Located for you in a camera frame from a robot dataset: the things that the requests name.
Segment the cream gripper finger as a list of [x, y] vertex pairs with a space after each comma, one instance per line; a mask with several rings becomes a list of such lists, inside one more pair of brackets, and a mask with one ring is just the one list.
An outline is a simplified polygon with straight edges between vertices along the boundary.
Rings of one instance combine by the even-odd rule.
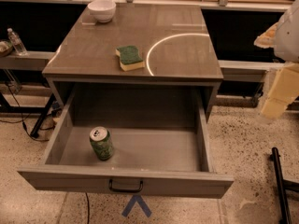
[[262, 49], [273, 48], [277, 27], [278, 24], [275, 23], [271, 27], [269, 27], [264, 33], [257, 36], [254, 40], [254, 45]]
[[277, 119], [299, 96], [299, 63], [286, 63], [276, 71], [261, 109], [267, 119]]

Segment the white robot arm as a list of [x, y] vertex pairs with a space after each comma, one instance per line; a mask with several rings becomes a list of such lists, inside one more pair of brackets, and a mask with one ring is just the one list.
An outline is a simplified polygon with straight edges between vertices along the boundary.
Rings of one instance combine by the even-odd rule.
[[295, 0], [279, 21], [259, 35], [256, 47], [273, 48], [285, 64], [276, 75], [260, 110], [265, 119], [277, 119], [299, 96], [299, 0]]

